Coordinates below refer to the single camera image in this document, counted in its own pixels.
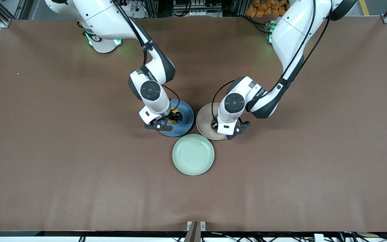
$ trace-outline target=cable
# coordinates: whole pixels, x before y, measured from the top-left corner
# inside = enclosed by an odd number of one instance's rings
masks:
[[[116,7],[116,9],[119,11],[120,15],[125,19],[125,21],[128,23],[128,25],[130,26],[130,28],[132,29],[132,32],[134,32],[135,36],[137,37],[138,41],[140,42],[140,45],[143,46],[144,45],[144,42],[143,40],[141,39],[141,36],[140,34],[137,32],[137,29],[135,29],[133,23],[131,22],[131,19],[128,17],[128,15],[126,14],[126,12],[122,9],[122,7],[120,6],[119,3],[114,2],[114,6]],[[147,62],[147,52],[146,50],[143,50],[143,54],[144,54],[144,59],[143,59],[143,64],[146,64]]]
[[[259,26],[265,26],[264,23],[253,21],[252,18],[248,18],[248,17],[246,17],[244,15],[237,15],[236,17],[243,17],[245,20],[249,21],[250,23],[253,23],[253,24],[256,24],[256,25],[259,25]]]
[[[80,238],[79,238],[79,242],[85,242],[86,241],[86,235],[85,233],[83,233]]]
[[[142,1],[140,1],[140,4],[141,4],[141,6],[143,7],[143,9],[144,9],[145,11],[147,11],[147,13],[148,13],[149,16],[152,15],[153,17],[155,17],[154,14],[157,15],[156,12],[150,11],[148,8],[146,8],[146,5],[144,5],[144,3],[143,3]]]
[[[233,237],[228,236],[228,235],[224,235],[224,234],[222,234],[222,233],[217,233],[217,232],[211,232],[211,233],[212,233],[212,234],[219,234],[219,235],[225,236],[225,237],[227,237],[227,238],[229,238],[229,239],[232,239],[233,241],[237,241],[237,239],[234,239]]]
[[[242,18],[244,18],[245,20],[249,21],[249,22],[252,23],[253,26],[255,26],[255,28],[256,28],[259,32],[261,32],[261,33],[264,33],[264,34],[271,34],[271,33],[272,33],[272,32],[270,32],[270,31],[264,31],[264,30],[262,30],[262,29],[260,29],[260,28],[258,27],[258,26],[265,26],[264,23],[259,23],[259,22],[253,21],[251,18],[248,18],[248,17],[246,17],[246,16],[244,16],[244,15],[237,15],[237,17],[242,17]]]
[[[331,0],[331,9],[329,10],[329,15],[332,14],[332,0]],[[307,58],[304,60],[304,62],[302,63],[301,67],[300,67],[300,70],[303,68],[303,66],[305,65],[305,63],[307,62],[308,58],[310,58],[310,55],[313,53],[314,49],[316,49],[316,46],[319,44],[320,40],[322,39],[322,37],[324,36],[324,33],[325,31],[327,30],[327,27],[328,27],[328,24],[329,24],[329,20],[330,18],[327,19],[327,23],[325,24],[325,27],[324,27],[324,30],[322,30],[322,33],[320,34],[318,40],[316,41],[316,43],[314,44],[313,48],[311,49],[310,53],[307,55]]]
[[[177,93],[175,93],[172,89],[170,89],[169,87],[167,87],[165,85],[162,85],[162,86],[165,87],[166,89],[170,90],[177,97],[177,105],[173,109],[171,109],[171,111],[174,111],[180,105],[180,98],[178,97]]]
[[[353,234],[355,234],[356,236],[358,236],[358,237],[360,237],[363,241],[365,241],[365,242],[370,242],[370,241],[368,241],[367,239],[365,239],[364,238],[364,236],[361,236],[359,233],[357,233],[357,232],[353,232]]]
[[[251,239],[249,239],[248,237],[241,237],[241,238],[239,238],[238,240],[237,240],[237,242],[240,242],[242,239],[247,239],[247,240],[249,240],[250,242],[253,242]]]
[[[314,23],[314,17],[316,16],[316,0],[313,0],[313,16],[311,18],[311,23],[310,23],[310,26],[308,27],[308,31],[307,31],[307,34],[304,36],[304,39],[302,40],[301,42],[301,45],[299,46],[297,52],[295,52],[295,55],[292,57],[292,60],[289,62],[289,65],[286,67],[285,71],[283,72],[283,74],[281,75],[281,78],[283,78],[283,76],[286,74],[286,72],[288,71],[289,67],[292,65],[292,63],[294,62],[295,60],[295,57],[298,55],[298,53],[300,52],[301,48],[304,46],[304,42],[305,40],[307,40],[307,37],[310,35],[310,30],[311,28],[313,27],[313,23]],[[270,92],[267,92],[265,93],[264,95],[258,97],[258,98],[252,98],[252,101],[255,101],[255,100],[259,100],[263,97],[265,97],[266,95],[268,95]]]
[[[186,0],[186,8],[184,9],[183,13],[181,15],[177,15],[177,14],[173,13],[173,15],[177,16],[177,17],[184,17],[189,13],[191,6],[192,6],[192,2],[190,0]]]
[[[221,8],[221,10],[218,12],[218,17],[219,17],[219,14],[223,11],[223,10],[226,10],[226,9],[229,9],[231,6],[227,6],[226,8]]]
[[[233,81],[235,81],[235,80],[232,80],[232,81],[230,81],[230,82],[227,82],[225,85],[221,86],[221,88],[219,88],[219,90],[215,93],[215,96],[213,97],[213,100],[212,100],[212,116],[213,116],[213,119],[215,120],[216,123],[217,123],[218,121],[216,120],[215,114],[213,113],[213,103],[215,103],[215,98],[216,98],[216,96],[218,95],[218,93],[220,92],[220,90],[222,90],[222,88],[224,88],[226,85],[232,83]]]

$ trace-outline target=plate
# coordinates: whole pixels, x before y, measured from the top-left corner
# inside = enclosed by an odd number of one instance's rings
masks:
[[[219,104],[220,103],[213,103],[213,112],[215,113],[215,115],[218,114]],[[224,134],[215,132],[210,126],[213,120],[211,108],[212,108],[212,104],[209,103],[200,109],[200,111],[197,114],[197,128],[199,132],[207,139],[211,139],[211,140],[225,139]]]
[[[196,176],[203,174],[212,166],[215,150],[204,136],[188,134],[174,145],[172,159],[178,170],[186,175]]]

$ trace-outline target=plate rim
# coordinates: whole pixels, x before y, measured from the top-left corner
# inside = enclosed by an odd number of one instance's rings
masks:
[[[180,142],[183,142],[184,140],[186,140],[187,138],[185,137],[189,137],[189,138],[193,138],[193,137],[197,137],[197,138],[200,138],[200,139],[203,139],[203,143],[211,150],[210,154],[211,154],[211,162],[210,162],[210,165],[209,167],[207,167],[207,169],[201,173],[198,173],[198,174],[188,174],[184,171],[182,171],[176,164],[175,162],[175,151],[176,151],[176,147],[177,147],[177,144]],[[189,175],[189,176],[198,176],[198,175],[201,175],[201,174],[204,174],[206,171],[208,171],[210,169],[210,167],[212,167],[213,163],[215,161],[215,149],[213,147],[213,144],[209,141],[209,139],[207,139],[206,137],[202,136],[202,135],[199,135],[197,133],[191,133],[191,134],[188,134],[188,135],[185,135],[183,137],[181,137],[180,139],[178,139],[178,141],[174,144],[174,147],[172,148],[172,162],[174,163],[175,167],[183,174],[185,175]]]
[[[197,118],[195,118],[195,125],[197,126],[197,129],[198,129],[198,131],[201,133],[201,135],[204,136],[204,138],[210,139],[210,140],[214,140],[214,141],[220,141],[220,140],[224,140],[224,139],[226,138],[226,136],[223,135],[223,137],[222,137],[222,138],[219,138],[219,139],[218,139],[218,138],[208,138],[208,137],[206,137],[206,136],[203,134],[203,132],[201,132],[201,130],[200,130],[200,128],[199,128],[199,125],[198,125],[198,115],[199,115],[199,113],[201,112],[201,110],[202,110],[203,108],[205,108],[207,105],[210,105],[210,104],[211,104],[211,106],[212,106],[212,108],[213,108],[213,105],[214,105],[215,103],[220,105],[220,103],[217,103],[217,102],[214,102],[214,103],[207,103],[206,105],[204,105],[204,106],[198,111],[198,113],[197,113]]]

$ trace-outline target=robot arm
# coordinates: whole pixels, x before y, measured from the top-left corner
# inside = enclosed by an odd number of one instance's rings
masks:
[[[241,133],[237,125],[244,109],[256,118],[270,117],[283,94],[290,87],[304,61],[304,48],[324,19],[338,20],[355,5],[354,0],[298,0],[292,4],[273,31],[273,48],[283,66],[283,74],[267,91],[249,77],[237,78],[221,101],[217,132],[232,139]]]
[[[45,1],[54,12],[77,19],[98,52],[112,51],[118,45],[114,41],[117,39],[130,38],[144,43],[141,48],[152,56],[152,60],[130,74],[129,87],[145,104],[139,112],[144,123],[151,124],[170,114],[171,105],[162,85],[174,78],[174,65],[134,18],[128,17],[111,0]]]

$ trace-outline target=brown tabletop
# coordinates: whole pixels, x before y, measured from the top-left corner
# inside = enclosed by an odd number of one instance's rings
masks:
[[[282,72],[244,19],[140,23],[195,113],[227,81],[249,75],[270,88]],[[198,219],[208,230],[387,231],[379,17],[331,22],[273,116],[245,113],[252,126],[213,141],[200,176],[174,166],[178,138],[143,127],[127,83],[138,42],[99,54],[81,32],[74,21],[12,21],[0,34],[0,230],[180,230]]]

